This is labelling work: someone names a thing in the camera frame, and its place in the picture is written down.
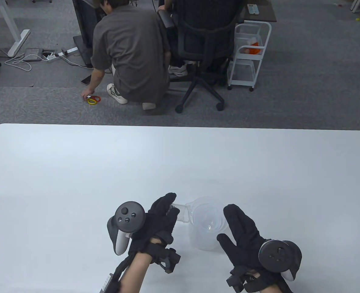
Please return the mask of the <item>person's right hand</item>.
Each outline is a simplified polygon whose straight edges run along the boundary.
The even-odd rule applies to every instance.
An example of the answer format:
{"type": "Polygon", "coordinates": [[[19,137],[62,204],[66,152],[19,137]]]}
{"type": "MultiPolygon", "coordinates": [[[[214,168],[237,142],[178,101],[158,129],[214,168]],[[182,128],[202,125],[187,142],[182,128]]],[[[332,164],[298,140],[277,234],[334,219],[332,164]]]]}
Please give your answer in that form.
{"type": "Polygon", "coordinates": [[[235,242],[224,233],[218,234],[217,240],[230,262],[234,267],[245,266],[257,272],[262,270],[258,256],[266,239],[260,236],[254,221],[236,204],[225,206],[223,213],[235,242]]]}

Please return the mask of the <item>person's left hand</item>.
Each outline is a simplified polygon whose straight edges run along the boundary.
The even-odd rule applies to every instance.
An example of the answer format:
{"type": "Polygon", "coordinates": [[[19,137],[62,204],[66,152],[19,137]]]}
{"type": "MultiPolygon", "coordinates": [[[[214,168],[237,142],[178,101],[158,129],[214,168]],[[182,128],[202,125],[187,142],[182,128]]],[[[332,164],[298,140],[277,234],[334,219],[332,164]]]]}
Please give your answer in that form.
{"type": "Polygon", "coordinates": [[[160,240],[163,247],[173,243],[172,232],[179,214],[178,208],[171,205],[176,199],[175,193],[168,193],[157,199],[145,214],[143,226],[132,235],[128,254],[146,252],[152,239],[160,240]]]}

